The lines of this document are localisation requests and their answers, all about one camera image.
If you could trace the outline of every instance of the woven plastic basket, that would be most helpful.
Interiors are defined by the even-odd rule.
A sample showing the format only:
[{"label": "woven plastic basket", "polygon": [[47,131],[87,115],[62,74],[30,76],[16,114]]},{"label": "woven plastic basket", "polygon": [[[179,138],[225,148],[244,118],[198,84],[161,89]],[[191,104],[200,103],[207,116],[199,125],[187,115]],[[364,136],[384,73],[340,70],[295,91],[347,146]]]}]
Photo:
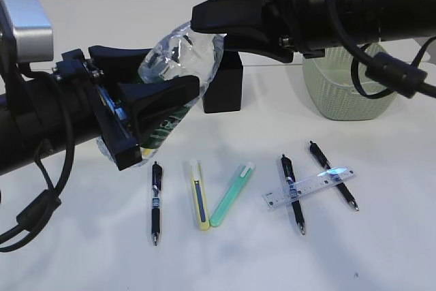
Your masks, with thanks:
[{"label": "woven plastic basket", "polygon": [[[373,44],[367,53],[375,55],[385,50]],[[351,65],[353,58],[344,48],[326,50],[319,59],[304,59],[302,68],[309,94],[318,110],[335,121],[364,121],[375,119],[391,105],[396,93],[382,99],[367,99],[353,86]],[[363,89],[378,93],[384,86],[365,76],[366,66],[359,65],[359,77]]]}]

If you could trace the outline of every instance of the crumpled plastic bottle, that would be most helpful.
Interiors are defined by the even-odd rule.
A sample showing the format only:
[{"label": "crumpled plastic bottle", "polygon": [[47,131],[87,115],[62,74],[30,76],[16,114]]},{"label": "crumpled plastic bottle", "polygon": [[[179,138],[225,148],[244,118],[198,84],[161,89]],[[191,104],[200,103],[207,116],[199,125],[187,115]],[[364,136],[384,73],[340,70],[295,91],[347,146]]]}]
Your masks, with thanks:
[{"label": "crumpled plastic bottle", "polygon": [[[200,95],[180,110],[174,112],[141,144],[141,166],[152,158],[172,130],[189,110],[206,93],[215,77],[224,52],[224,36],[202,34],[191,30],[190,23],[179,26],[162,39],[146,56],[138,69],[144,83],[158,83],[181,76],[197,76],[200,80]],[[101,138],[97,139],[100,151],[111,156]]]}]

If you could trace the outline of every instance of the clear ruler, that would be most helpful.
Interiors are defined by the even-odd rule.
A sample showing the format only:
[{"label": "clear ruler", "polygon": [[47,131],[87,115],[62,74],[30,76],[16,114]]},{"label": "clear ruler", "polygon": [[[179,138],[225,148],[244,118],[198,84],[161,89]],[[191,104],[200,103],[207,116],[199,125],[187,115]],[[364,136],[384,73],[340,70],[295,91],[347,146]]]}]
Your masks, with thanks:
[{"label": "clear ruler", "polygon": [[300,200],[309,194],[334,187],[354,176],[354,171],[350,167],[335,167],[314,177],[295,182],[286,188],[278,188],[268,192],[263,197],[270,209],[276,209]]}]

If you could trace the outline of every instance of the black block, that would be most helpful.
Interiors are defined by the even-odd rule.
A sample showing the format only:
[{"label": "black block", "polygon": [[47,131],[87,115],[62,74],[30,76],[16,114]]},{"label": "black block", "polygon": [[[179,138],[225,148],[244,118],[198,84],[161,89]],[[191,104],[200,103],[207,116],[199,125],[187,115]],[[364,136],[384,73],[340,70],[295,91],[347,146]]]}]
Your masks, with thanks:
[{"label": "black block", "polygon": [[206,114],[237,112],[243,94],[243,64],[237,52],[225,51],[221,65],[203,97]]}]

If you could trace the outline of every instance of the table surface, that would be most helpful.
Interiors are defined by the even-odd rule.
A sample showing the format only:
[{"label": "table surface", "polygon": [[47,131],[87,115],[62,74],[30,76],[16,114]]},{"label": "table surface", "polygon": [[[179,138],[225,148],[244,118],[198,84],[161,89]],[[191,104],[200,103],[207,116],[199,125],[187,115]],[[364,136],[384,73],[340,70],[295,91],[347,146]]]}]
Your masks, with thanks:
[{"label": "table surface", "polygon": [[[82,12],[97,22],[109,10]],[[84,21],[72,15],[71,22]],[[84,46],[75,29],[59,32],[68,33],[72,47],[66,40],[62,47]],[[99,33],[103,44],[116,46],[106,30]],[[121,46],[129,42],[134,46],[126,37]],[[422,68],[436,84],[436,66]],[[243,109],[204,114],[195,106],[155,158],[164,169],[158,247],[150,236],[151,165],[119,172],[95,141],[86,142],[76,148],[63,205],[47,228],[0,256],[0,290],[434,290],[435,109],[436,100],[421,95],[398,97],[376,120],[329,121],[313,105],[301,66],[246,67]],[[268,211],[262,194],[281,185],[282,153],[298,179],[320,171],[310,140],[334,165],[355,170],[348,186],[360,212],[335,189],[310,196],[302,201],[307,235],[301,236],[292,212]],[[186,170],[192,158],[202,163],[211,213],[236,168],[257,165],[222,226],[207,232],[199,231],[193,211]],[[62,154],[45,161],[53,177],[62,161]],[[5,230],[45,183],[30,165],[1,177],[0,186]]]}]

